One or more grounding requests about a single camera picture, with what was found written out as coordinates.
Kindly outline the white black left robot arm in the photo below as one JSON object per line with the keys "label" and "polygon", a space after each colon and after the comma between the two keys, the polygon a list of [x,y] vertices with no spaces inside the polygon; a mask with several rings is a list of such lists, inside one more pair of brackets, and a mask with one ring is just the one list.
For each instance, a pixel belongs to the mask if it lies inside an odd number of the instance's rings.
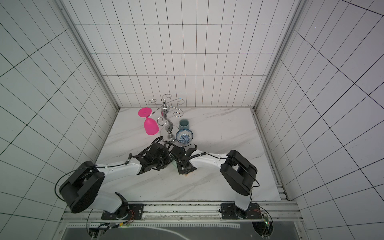
{"label": "white black left robot arm", "polygon": [[103,191],[102,186],[124,177],[162,170],[171,161],[169,149],[160,143],[153,143],[138,155],[129,154],[127,160],[115,164],[96,165],[86,161],[61,177],[60,181],[64,177],[67,179],[55,188],[55,192],[74,214],[95,209],[121,218],[128,211],[127,200],[120,193]]}

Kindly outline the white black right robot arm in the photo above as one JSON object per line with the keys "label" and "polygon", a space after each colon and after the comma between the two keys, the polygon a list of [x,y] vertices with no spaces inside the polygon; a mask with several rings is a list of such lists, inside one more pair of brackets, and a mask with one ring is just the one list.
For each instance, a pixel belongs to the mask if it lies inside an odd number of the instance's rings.
{"label": "white black right robot arm", "polygon": [[251,204],[252,187],[257,182],[257,168],[238,151],[228,154],[211,154],[189,148],[173,147],[170,157],[176,162],[180,175],[187,175],[197,169],[218,170],[230,187],[236,192],[235,210],[246,214]]}

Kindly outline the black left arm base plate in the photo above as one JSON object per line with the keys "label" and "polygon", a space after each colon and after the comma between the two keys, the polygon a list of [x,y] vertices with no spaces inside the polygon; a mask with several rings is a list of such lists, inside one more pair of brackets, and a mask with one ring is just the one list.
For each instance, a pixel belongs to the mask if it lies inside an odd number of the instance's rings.
{"label": "black left arm base plate", "polygon": [[141,220],[144,212],[144,204],[123,204],[116,212],[103,211],[102,220]]}

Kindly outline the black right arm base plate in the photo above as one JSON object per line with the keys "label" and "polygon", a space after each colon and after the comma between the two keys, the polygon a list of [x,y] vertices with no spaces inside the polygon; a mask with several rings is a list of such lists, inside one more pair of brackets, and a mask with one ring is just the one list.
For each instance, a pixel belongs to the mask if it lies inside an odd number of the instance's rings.
{"label": "black right arm base plate", "polygon": [[235,204],[221,204],[219,212],[224,220],[260,220],[263,218],[258,204],[250,203],[247,210],[242,210]]}

